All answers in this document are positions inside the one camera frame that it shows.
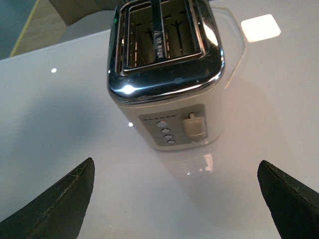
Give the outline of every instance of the toaster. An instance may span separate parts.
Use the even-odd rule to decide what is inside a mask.
[[[221,134],[225,62],[207,0],[122,0],[112,24],[108,91],[157,150]]]

